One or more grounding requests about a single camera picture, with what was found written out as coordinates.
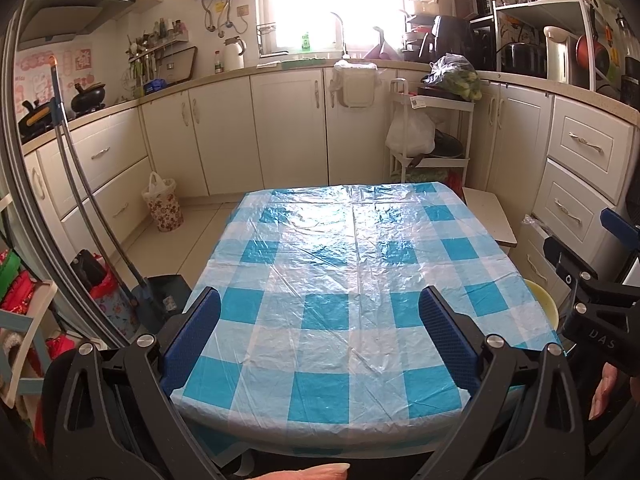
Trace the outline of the person's right hand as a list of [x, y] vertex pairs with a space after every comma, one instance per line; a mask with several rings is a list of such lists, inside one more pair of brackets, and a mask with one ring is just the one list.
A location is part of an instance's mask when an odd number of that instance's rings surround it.
[[608, 363], [604, 364], [599, 385], [592, 397], [589, 413], [590, 420], [600, 417], [608, 407], [608, 399], [616, 386], [619, 374], [620, 371], [615, 366]]

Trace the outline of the person's left hand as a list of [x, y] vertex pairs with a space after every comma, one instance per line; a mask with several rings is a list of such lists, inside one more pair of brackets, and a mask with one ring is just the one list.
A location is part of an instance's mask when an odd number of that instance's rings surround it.
[[270, 472], [254, 480], [346, 480], [349, 467], [349, 463], [323, 464], [306, 469]]

